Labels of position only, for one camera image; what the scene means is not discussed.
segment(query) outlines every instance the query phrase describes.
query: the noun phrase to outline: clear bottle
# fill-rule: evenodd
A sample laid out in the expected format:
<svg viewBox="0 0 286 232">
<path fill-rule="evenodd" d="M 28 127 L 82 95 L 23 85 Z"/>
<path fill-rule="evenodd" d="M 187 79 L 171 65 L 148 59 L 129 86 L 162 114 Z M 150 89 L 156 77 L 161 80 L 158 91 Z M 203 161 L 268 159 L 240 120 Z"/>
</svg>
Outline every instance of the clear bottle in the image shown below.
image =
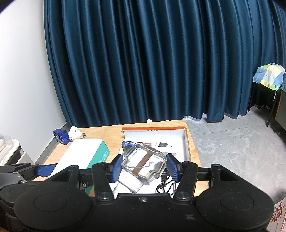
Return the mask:
<svg viewBox="0 0 286 232">
<path fill-rule="evenodd" d="M 134 144 L 124 156 L 122 168 L 145 185 L 159 178 L 167 164 L 166 155 L 142 143 Z"/>
</svg>

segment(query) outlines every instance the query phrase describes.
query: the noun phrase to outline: metal bolt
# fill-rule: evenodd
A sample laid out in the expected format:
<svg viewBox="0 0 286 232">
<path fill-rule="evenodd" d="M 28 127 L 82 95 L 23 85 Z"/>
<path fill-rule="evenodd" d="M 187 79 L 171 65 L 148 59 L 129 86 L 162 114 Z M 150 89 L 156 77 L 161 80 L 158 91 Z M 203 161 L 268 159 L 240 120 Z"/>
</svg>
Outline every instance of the metal bolt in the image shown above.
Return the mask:
<svg viewBox="0 0 286 232">
<path fill-rule="evenodd" d="M 146 201 L 148 201 L 148 198 L 146 198 L 146 197 L 140 197 L 140 198 L 139 198 L 139 201 L 141 201 L 141 202 L 146 202 Z"/>
<path fill-rule="evenodd" d="M 176 193 L 176 198 L 179 200 L 186 200 L 190 198 L 190 194 L 188 194 L 187 192 L 178 192 Z"/>
<path fill-rule="evenodd" d="M 109 192 L 99 192 L 97 197 L 101 200 L 108 200 L 112 197 L 112 195 Z"/>
</svg>

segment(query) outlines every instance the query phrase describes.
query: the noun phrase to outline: wall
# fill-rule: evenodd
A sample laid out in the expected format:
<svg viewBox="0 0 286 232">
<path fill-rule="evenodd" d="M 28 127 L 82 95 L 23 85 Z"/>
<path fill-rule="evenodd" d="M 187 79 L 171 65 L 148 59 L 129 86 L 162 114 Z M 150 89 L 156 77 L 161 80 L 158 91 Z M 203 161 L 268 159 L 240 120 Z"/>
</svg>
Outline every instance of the wall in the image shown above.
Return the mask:
<svg viewBox="0 0 286 232">
<path fill-rule="evenodd" d="M 36 161 L 65 123 L 47 58 L 43 0 L 15 0 L 0 13 L 0 135 L 18 139 Z"/>
</svg>

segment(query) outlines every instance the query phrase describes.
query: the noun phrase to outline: open box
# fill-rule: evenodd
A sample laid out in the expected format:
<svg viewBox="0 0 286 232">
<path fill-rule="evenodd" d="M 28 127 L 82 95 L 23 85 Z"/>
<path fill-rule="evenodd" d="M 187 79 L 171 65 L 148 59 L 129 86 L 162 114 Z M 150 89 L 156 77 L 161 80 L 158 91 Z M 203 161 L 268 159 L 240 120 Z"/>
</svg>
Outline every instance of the open box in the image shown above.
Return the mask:
<svg viewBox="0 0 286 232">
<path fill-rule="evenodd" d="M 163 152 L 172 153 L 179 162 L 191 161 L 187 128 L 178 127 L 123 127 L 124 140 L 142 143 L 151 143 L 151 147 Z M 168 144 L 167 147 L 159 147 L 160 143 Z M 138 193 L 156 193 L 156 187 L 161 183 L 161 179 L 155 179 L 150 185 L 143 185 Z"/>
</svg>

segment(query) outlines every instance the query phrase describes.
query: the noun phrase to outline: curtain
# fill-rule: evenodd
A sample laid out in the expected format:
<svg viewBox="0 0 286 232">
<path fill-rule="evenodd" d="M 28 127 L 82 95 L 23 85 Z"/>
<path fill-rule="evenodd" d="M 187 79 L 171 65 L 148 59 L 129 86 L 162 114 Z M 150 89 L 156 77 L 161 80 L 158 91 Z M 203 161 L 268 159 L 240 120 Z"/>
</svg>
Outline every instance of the curtain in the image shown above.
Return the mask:
<svg viewBox="0 0 286 232">
<path fill-rule="evenodd" d="M 257 67 L 286 67 L 286 14 L 272 0 L 45 0 L 44 25 L 77 127 L 237 117 Z"/>
</svg>

